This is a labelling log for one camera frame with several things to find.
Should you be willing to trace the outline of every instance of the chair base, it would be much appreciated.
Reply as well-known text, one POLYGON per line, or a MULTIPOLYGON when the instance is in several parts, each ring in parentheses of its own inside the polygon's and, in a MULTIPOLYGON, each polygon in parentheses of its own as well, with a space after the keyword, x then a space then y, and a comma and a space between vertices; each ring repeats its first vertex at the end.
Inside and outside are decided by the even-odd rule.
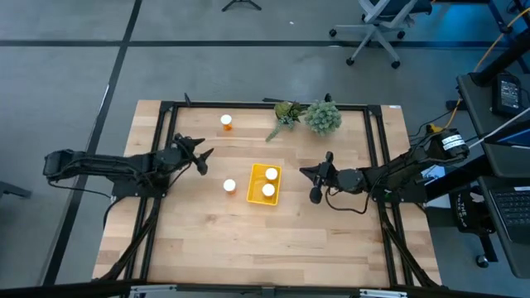
POLYGON ((226 4, 226 6, 223 7, 223 9, 221 9, 221 12, 226 12, 226 10, 229 9, 229 7, 231 7, 232 4, 234 4, 236 2, 247 2, 247 3, 250 3, 250 5, 254 6, 256 9, 258 9, 259 11, 262 10, 262 8, 259 5, 257 5, 256 3, 254 3, 254 1, 252 1, 252 0, 232 0, 232 1, 230 1, 230 3, 226 4))
POLYGON ((398 53, 392 48, 390 43, 384 39, 382 32, 390 32, 390 31, 399 31, 397 34, 397 38, 402 39, 405 36, 405 31, 402 31, 402 28, 387 28, 385 26, 379 26, 378 24, 364 24, 364 25, 335 25, 329 32, 331 37, 334 37, 339 32, 359 32, 359 31, 366 31, 366 36, 364 37, 363 41, 361 41, 361 44, 355 50, 355 53, 347 59, 346 64, 352 65, 355 61, 355 57, 359 54, 359 52, 367 46, 373 37, 379 41, 379 44, 383 46, 383 48, 390 54, 390 56, 393 58, 393 62, 391 66, 394 69, 397 69, 400 65, 400 59, 398 56, 398 53))
POLYGON ((0 198, 3 195, 18 195, 21 198, 29 198, 31 191, 0 181, 0 198))

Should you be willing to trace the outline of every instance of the chair wheel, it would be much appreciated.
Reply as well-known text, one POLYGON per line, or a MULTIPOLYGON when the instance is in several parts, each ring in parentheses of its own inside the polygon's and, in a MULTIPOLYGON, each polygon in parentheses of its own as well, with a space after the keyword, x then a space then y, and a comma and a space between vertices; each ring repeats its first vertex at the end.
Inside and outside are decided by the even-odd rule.
POLYGON ((480 255, 475 258, 475 262, 477 263, 477 266, 480 268, 487 268, 489 266, 488 259, 485 255, 480 255))

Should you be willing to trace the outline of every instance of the electronic device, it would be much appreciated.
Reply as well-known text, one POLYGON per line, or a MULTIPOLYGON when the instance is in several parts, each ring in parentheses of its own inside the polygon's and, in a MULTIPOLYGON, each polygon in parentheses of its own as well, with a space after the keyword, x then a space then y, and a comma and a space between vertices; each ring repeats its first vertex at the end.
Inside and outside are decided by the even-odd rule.
POLYGON ((484 142, 487 144, 530 149, 530 119, 508 125, 491 137, 486 137, 484 142))
POLYGON ((530 186, 490 190, 489 193, 509 239, 530 245, 530 186))
POLYGON ((504 117, 513 117, 521 113, 521 82, 511 74, 498 74, 492 83, 491 112, 504 117))

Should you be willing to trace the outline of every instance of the succulent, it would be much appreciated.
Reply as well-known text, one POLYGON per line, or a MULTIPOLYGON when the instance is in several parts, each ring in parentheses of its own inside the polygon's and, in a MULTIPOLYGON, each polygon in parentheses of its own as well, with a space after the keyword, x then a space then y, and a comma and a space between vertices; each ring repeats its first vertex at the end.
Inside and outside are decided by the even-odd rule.
POLYGON ((287 126, 289 130, 292 130, 295 127, 295 121, 289 117, 282 117, 278 119, 278 123, 272 132, 265 139, 265 142, 271 141, 276 135, 282 130, 282 127, 287 126))
POLYGON ((307 109, 306 124, 321 136, 334 132, 341 123, 339 109, 333 101, 318 101, 307 109))
POLYGON ((299 103, 281 102, 274 105, 274 112, 278 122, 274 130, 265 139, 265 142, 271 141, 284 126, 292 130, 295 127, 295 121, 300 122, 299 117, 305 113, 305 110, 299 103))
POLYGON ((294 121, 300 122, 299 117, 304 114, 304 108, 297 102, 282 102, 274 105, 274 112, 278 119, 289 117, 294 121))

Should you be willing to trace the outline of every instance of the keyboard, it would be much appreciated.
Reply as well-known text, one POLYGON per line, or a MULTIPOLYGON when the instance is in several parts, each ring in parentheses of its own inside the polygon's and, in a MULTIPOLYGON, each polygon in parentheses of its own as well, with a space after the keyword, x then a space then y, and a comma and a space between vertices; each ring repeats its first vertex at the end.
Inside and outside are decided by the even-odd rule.
POLYGON ((530 244, 530 187, 496 189, 490 194, 510 240, 530 244))

